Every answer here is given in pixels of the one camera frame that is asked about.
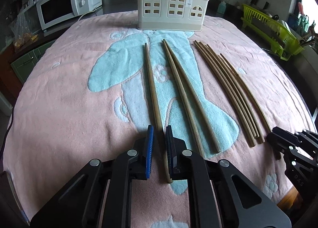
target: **wooden chopstick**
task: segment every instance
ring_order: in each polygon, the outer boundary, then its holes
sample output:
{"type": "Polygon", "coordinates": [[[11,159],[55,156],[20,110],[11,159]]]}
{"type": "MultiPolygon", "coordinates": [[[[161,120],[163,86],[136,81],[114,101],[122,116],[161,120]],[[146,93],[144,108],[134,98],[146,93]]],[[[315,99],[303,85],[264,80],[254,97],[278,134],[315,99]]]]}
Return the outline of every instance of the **wooden chopstick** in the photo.
{"type": "Polygon", "coordinates": [[[223,69],[227,72],[228,76],[231,78],[235,89],[238,91],[239,94],[239,98],[242,99],[242,104],[245,107],[245,110],[247,111],[248,117],[250,118],[252,127],[254,128],[255,134],[256,136],[254,136],[255,138],[259,137],[259,140],[261,143],[265,142],[264,136],[262,135],[262,131],[260,128],[260,125],[254,115],[254,112],[251,108],[251,106],[248,103],[248,98],[246,97],[245,93],[243,92],[241,86],[239,85],[239,83],[237,82],[236,78],[234,77],[230,67],[224,62],[224,60],[221,58],[221,56],[217,55],[213,49],[207,45],[207,47],[209,48],[209,50],[214,54],[215,58],[218,60],[219,64],[222,65],[223,69]]]}
{"type": "Polygon", "coordinates": [[[234,80],[235,78],[233,77],[233,75],[231,76],[231,74],[228,73],[228,71],[226,71],[226,69],[224,68],[224,66],[221,64],[220,62],[220,58],[218,57],[218,55],[213,51],[213,49],[209,46],[209,45],[206,45],[206,48],[210,51],[210,56],[213,58],[214,62],[217,64],[217,66],[221,69],[221,71],[223,72],[223,74],[225,75],[226,79],[228,80],[230,86],[233,88],[234,90],[234,93],[236,94],[237,96],[237,99],[238,101],[241,103],[242,105],[242,112],[247,120],[247,123],[252,131],[252,134],[254,137],[259,137],[259,134],[258,134],[258,131],[257,131],[257,128],[256,128],[256,124],[253,120],[253,117],[251,115],[251,112],[250,112],[250,108],[251,107],[248,107],[249,104],[247,103],[247,99],[246,99],[246,96],[245,94],[242,92],[242,90],[239,89],[239,87],[235,84],[234,80]]]}
{"type": "Polygon", "coordinates": [[[255,129],[255,132],[256,132],[256,137],[259,137],[260,138],[260,142],[263,143],[265,142],[265,139],[264,139],[264,136],[262,135],[262,131],[260,129],[260,125],[254,115],[254,112],[251,108],[251,106],[249,105],[248,103],[248,99],[245,95],[245,93],[243,92],[243,90],[241,89],[241,86],[238,84],[236,78],[234,77],[231,69],[229,68],[229,66],[222,60],[222,58],[220,56],[218,56],[215,52],[214,54],[216,55],[216,58],[219,60],[219,63],[223,66],[223,68],[225,69],[225,71],[228,73],[228,75],[231,77],[233,83],[235,84],[235,86],[237,87],[237,90],[239,91],[239,93],[241,94],[243,100],[244,100],[244,103],[245,105],[247,106],[247,111],[249,113],[249,117],[251,117],[251,122],[252,122],[252,125],[253,125],[253,128],[255,129]]]}
{"type": "Polygon", "coordinates": [[[247,123],[247,120],[242,112],[242,104],[238,100],[236,94],[234,93],[233,88],[230,86],[228,80],[222,73],[221,69],[216,65],[216,63],[213,61],[212,57],[209,55],[209,50],[204,47],[203,45],[199,44],[196,40],[194,41],[195,46],[197,47],[198,51],[200,52],[201,56],[206,60],[208,65],[210,66],[210,69],[214,72],[215,76],[218,78],[220,83],[222,84],[225,92],[227,93],[229,99],[232,101],[233,106],[236,109],[237,115],[242,123],[242,126],[246,132],[247,135],[247,142],[250,147],[254,147],[255,140],[254,136],[251,132],[250,126],[247,123]]]}
{"type": "Polygon", "coordinates": [[[214,134],[214,131],[213,131],[211,125],[210,125],[209,119],[208,119],[208,117],[206,116],[206,113],[205,113],[205,111],[204,111],[204,109],[203,109],[203,107],[202,107],[202,104],[201,104],[201,102],[200,102],[200,100],[199,100],[199,98],[198,98],[198,96],[197,96],[197,94],[196,94],[196,92],[195,92],[193,86],[192,86],[192,84],[191,84],[189,78],[187,77],[187,74],[185,73],[184,69],[182,68],[182,66],[181,66],[181,64],[180,64],[180,62],[179,62],[179,60],[177,59],[175,53],[172,51],[172,49],[171,49],[171,47],[168,45],[167,41],[166,41],[166,40],[164,40],[164,41],[165,41],[165,43],[166,43],[166,45],[167,45],[167,47],[168,47],[168,49],[169,49],[169,52],[170,52],[171,57],[172,57],[172,60],[174,61],[175,65],[176,65],[176,67],[177,67],[178,72],[182,74],[183,78],[184,78],[185,81],[187,82],[187,85],[188,85],[189,88],[190,88],[190,91],[191,91],[191,93],[192,93],[192,95],[193,95],[193,97],[194,97],[194,100],[195,100],[196,103],[197,103],[197,106],[198,106],[198,108],[199,108],[199,110],[200,110],[200,112],[201,112],[201,115],[202,115],[202,117],[203,117],[203,120],[204,120],[204,122],[206,123],[207,129],[208,129],[208,132],[209,132],[211,141],[212,141],[212,145],[213,145],[213,147],[214,147],[214,148],[213,148],[213,149],[214,149],[214,152],[215,152],[215,153],[220,153],[220,151],[221,151],[220,145],[219,145],[219,143],[218,143],[218,141],[217,141],[217,138],[215,137],[215,134],[214,134]]]}
{"type": "Polygon", "coordinates": [[[256,109],[258,115],[261,118],[261,121],[263,122],[263,125],[265,126],[266,129],[266,133],[269,134],[271,132],[271,127],[265,117],[265,114],[263,112],[263,110],[261,109],[260,105],[258,104],[257,100],[255,99],[254,95],[252,94],[252,92],[250,91],[250,89],[247,87],[246,83],[243,81],[243,79],[241,78],[241,76],[238,74],[238,72],[234,69],[234,67],[232,66],[232,64],[224,57],[224,55],[220,54],[222,59],[225,61],[225,63],[229,66],[229,68],[232,70],[232,72],[234,73],[235,78],[238,80],[238,82],[240,83],[241,87],[244,89],[244,91],[246,92],[249,100],[252,102],[254,108],[256,109]]]}
{"type": "Polygon", "coordinates": [[[163,126],[161,122],[161,115],[159,110],[159,103],[158,103],[157,91],[155,86],[154,74],[152,72],[149,48],[147,43],[145,43],[145,50],[146,50],[146,64],[147,64],[148,78],[149,78],[149,85],[150,85],[150,92],[151,92],[152,109],[155,115],[155,125],[157,130],[159,148],[161,151],[161,156],[163,158],[163,165],[164,165],[164,169],[166,173],[167,182],[172,183],[172,179],[170,178],[170,175],[169,175],[166,142],[165,142],[163,126]]]}
{"type": "Polygon", "coordinates": [[[198,131],[196,122],[194,120],[191,108],[190,108],[190,103],[188,101],[188,98],[187,98],[187,95],[186,95],[185,90],[183,88],[183,85],[182,85],[180,76],[178,74],[177,68],[172,60],[172,56],[170,54],[170,51],[168,49],[168,46],[167,46],[167,43],[165,40],[163,40],[163,46],[164,46],[164,49],[166,51],[166,55],[167,55],[169,63],[170,63],[171,71],[172,71],[173,76],[175,78],[175,82],[177,84],[177,87],[178,87],[178,90],[179,90],[179,93],[180,93],[180,96],[181,96],[181,99],[182,99],[182,102],[183,102],[183,105],[185,108],[185,112],[186,112],[187,117],[188,117],[188,121],[190,123],[192,136],[193,136],[194,141],[197,145],[197,149],[198,149],[199,154],[201,155],[202,158],[205,158],[205,154],[204,154],[203,146],[201,143],[199,131],[198,131]]]}

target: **white microwave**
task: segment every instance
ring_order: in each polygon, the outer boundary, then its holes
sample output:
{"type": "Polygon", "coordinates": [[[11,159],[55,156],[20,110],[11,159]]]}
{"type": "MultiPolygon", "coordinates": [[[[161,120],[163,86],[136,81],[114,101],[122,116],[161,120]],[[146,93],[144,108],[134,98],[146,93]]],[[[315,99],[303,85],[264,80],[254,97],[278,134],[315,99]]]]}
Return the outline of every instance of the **white microwave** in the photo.
{"type": "Polygon", "coordinates": [[[94,11],[101,0],[41,0],[37,3],[42,30],[73,17],[94,11]]]}

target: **metal screw cap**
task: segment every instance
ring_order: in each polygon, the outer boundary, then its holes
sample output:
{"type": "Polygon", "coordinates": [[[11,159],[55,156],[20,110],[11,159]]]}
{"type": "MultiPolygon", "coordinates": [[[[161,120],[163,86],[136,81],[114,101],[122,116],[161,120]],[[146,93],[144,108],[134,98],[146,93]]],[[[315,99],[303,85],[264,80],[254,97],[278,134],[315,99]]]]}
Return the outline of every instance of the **metal screw cap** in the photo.
{"type": "Polygon", "coordinates": [[[129,151],[127,152],[127,154],[128,154],[129,156],[135,156],[135,155],[137,155],[137,151],[136,151],[135,149],[131,149],[131,150],[129,150],[129,151]]]}
{"type": "Polygon", "coordinates": [[[228,166],[230,166],[230,163],[227,160],[221,160],[220,165],[222,167],[228,167],[228,166]]]}
{"type": "Polygon", "coordinates": [[[91,166],[98,166],[99,165],[99,160],[98,159],[93,159],[89,162],[91,166]]]}
{"type": "Polygon", "coordinates": [[[184,151],[182,152],[182,154],[183,154],[184,156],[191,156],[191,155],[192,155],[192,152],[191,152],[190,150],[184,150],[184,151]]]}

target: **cabinet handle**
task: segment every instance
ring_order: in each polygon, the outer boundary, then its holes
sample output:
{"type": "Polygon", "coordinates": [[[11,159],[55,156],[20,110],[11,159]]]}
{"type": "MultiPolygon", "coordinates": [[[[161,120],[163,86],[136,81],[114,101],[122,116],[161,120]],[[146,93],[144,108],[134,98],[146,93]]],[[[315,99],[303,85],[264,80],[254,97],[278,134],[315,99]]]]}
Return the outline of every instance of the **cabinet handle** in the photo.
{"type": "Polygon", "coordinates": [[[26,65],[27,63],[31,62],[33,60],[33,57],[31,57],[31,59],[25,61],[22,65],[26,65]]]}

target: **green dish rack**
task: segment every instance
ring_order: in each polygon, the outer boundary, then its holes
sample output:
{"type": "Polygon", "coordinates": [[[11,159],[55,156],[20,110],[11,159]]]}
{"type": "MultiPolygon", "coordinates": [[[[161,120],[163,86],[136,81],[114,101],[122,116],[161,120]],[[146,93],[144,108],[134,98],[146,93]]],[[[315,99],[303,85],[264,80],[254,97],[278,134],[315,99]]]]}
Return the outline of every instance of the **green dish rack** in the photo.
{"type": "Polygon", "coordinates": [[[244,30],[246,26],[249,26],[258,35],[271,44],[271,51],[278,54],[281,59],[288,61],[292,55],[297,55],[304,50],[304,48],[300,46],[299,40],[279,22],[246,4],[243,4],[243,7],[244,17],[241,18],[243,20],[242,30],[244,30]],[[274,30],[278,37],[284,42],[285,47],[283,48],[274,38],[269,37],[263,31],[254,26],[252,24],[252,18],[260,20],[262,23],[274,30]]]}

